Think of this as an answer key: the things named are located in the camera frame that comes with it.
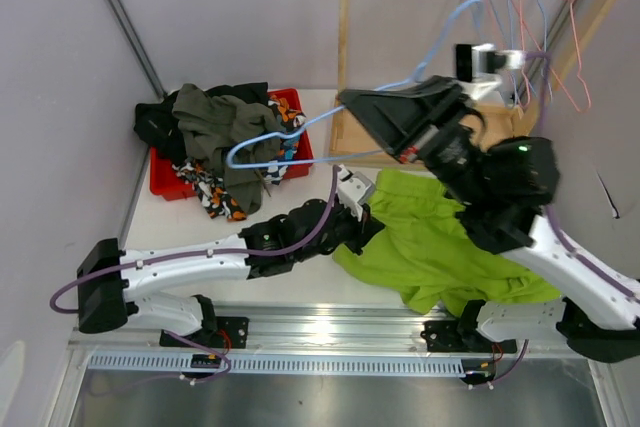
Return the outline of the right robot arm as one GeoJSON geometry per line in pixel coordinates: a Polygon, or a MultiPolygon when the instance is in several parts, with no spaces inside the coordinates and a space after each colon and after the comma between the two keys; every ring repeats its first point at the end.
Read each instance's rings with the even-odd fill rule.
{"type": "Polygon", "coordinates": [[[345,89],[337,96],[383,152],[421,163],[462,205],[457,217],[479,249],[514,261],[553,285],[557,301],[501,305],[473,301],[458,342],[563,340],[577,354],[617,363],[639,353],[639,283],[572,242],[551,203],[559,185],[553,145],[542,137],[504,139],[482,149],[483,129],[463,124],[502,79],[434,76],[404,89],[345,89]]]}

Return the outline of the black shorts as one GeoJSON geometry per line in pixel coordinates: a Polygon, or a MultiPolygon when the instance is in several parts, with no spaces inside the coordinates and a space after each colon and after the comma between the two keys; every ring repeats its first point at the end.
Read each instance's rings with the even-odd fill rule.
{"type": "MultiPolygon", "coordinates": [[[[231,95],[245,103],[268,104],[267,82],[219,85],[205,90],[209,98],[231,95]]],[[[138,103],[135,106],[134,132],[147,145],[154,147],[161,158],[181,164],[187,158],[182,132],[172,110],[179,91],[173,91],[158,103],[138,103]]]]}

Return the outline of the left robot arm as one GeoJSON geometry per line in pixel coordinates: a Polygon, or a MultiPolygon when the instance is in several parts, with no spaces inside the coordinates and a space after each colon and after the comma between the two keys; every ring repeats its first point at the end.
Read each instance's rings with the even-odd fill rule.
{"type": "Polygon", "coordinates": [[[156,329],[163,346],[187,339],[204,347],[219,329],[212,300],[201,294],[176,297],[168,289],[282,275],[340,246],[360,255],[383,228],[368,207],[356,216],[340,202],[329,206],[312,199],[287,214],[190,248],[125,251],[117,239],[103,239],[77,270],[78,327],[83,334],[124,326],[156,329]]]}

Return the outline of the dark grey shorts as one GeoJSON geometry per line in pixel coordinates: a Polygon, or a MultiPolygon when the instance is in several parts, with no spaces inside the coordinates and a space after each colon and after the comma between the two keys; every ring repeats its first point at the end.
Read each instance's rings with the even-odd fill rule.
{"type": "Polygon", "coordinates": [[[206,92],[186,83],[177,93],[172,115],[182,132],[186,154],[222,179],[223,188],[247,214],[262,205],[263,180],[257,168],[233,169],[226,163],[231,148],[285,127],[273,110],[241,90],[223,88],[206,92]]]}

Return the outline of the lime green shorts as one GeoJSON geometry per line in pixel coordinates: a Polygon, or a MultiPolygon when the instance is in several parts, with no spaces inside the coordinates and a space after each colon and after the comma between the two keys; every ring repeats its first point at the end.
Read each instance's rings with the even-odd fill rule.
{"type": "Polygon", "coordinates": [[[460,316],[473,300],[525,304],[561,296],[534,272],[476,247],[455,217],[461,205],[445,198],[434,178],[384,169],[369,205],[383,229],[361,254],[341,246],[333,259],[355,279],[397,292],[414,312],[442,303],[460,316]]]}

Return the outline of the orange camouflage shorts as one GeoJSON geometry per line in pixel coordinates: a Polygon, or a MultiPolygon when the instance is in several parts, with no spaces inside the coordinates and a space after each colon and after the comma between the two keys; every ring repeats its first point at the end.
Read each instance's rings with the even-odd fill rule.
{"type": "MultiPolygon", "coordinates": [[[[270,98],[267,104],[285,127],[283,134],[289,134],[300,128],[306,121],[302,111],[294,110],[287,104],[270,98]]],[[[272,137],[241,148],[234,156],[237,164],[258,163],[257,168],[262,175],[263,191],[270,185],[281,183],[287,166],[283,161],[293,159],[298,149],[297,137],[283,139],[272,137]]],[[[242,211],[235,200],[223,188],[222,179],[205,170],[203,164],[187,155],[186,160],[175,168],[176,175],[191,183],[202,206],[211,218],[224,216],[230,221],[241,221],[249,214],[242,211]]]]}

